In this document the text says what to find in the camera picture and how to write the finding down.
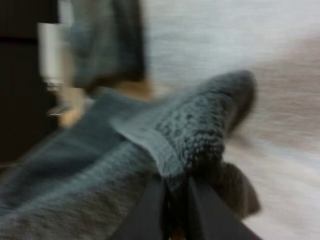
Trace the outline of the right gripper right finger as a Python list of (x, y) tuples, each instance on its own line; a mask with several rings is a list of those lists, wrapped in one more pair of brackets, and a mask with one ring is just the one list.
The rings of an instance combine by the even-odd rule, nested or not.
[(188, 179), (189, 240), (259, 240), (221, 200), (213, 188), (199, 178)]

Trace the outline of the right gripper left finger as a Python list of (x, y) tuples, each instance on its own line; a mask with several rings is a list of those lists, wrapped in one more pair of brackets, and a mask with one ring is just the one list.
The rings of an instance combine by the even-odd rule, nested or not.
[(165, 182), (153, 177), (137, 205), (116, 230), (118, 240), (167, 240), (168, 203)]

